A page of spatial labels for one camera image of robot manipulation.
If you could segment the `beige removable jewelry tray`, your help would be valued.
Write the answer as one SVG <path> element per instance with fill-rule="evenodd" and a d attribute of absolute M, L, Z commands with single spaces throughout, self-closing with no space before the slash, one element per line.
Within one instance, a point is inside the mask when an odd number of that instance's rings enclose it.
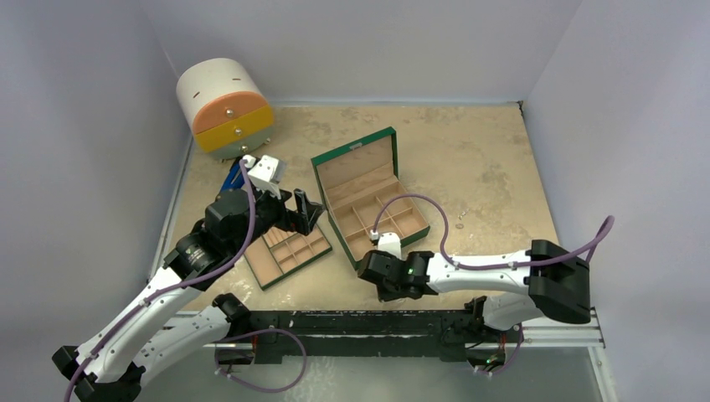
<path fill-rule="evenodd" d="M 244 257 L 259 288 L 265 291 L 331 251 L 331 243 L 318 225 L 309 235 L 274 227 L 255 240 Z"/>

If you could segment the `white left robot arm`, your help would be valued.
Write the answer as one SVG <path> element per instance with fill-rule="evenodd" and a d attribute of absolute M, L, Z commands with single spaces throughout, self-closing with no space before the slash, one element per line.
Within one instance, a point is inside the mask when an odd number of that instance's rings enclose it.
<path fill-rule="evenodd" d="M 55 367 L 69 381 L 64 400 L 133 401 L 153 377 L 208 343 L 252 341 L 274 332 L 290 337 L 284 329 L 256 326 L 232 294 L 216 296 L 181 327 L 162 328 L 270 229 L 309 235 L 324 210 L 300 189 L 271 193 L 248 185 L 219 193 L 123 311 L 81 345 L 54 353 Z"/>

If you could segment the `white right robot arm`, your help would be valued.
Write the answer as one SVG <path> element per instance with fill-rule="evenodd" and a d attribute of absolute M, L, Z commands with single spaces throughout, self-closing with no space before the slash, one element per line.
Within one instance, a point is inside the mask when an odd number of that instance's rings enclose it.
<path fill-rule="evenodd" d="M 370 250 L 358 262 L 360 279 L 378 299 L 420 299 L 453 291 L 486 291 L 470 319 L 472 334 L 489 341 L 518 323 L 546 317 L 566 324 L 591 320 L 589 263 L 547 241 L 505 255 L 446 257 L 414 251 L 402 257 L 391 246 Z"/>

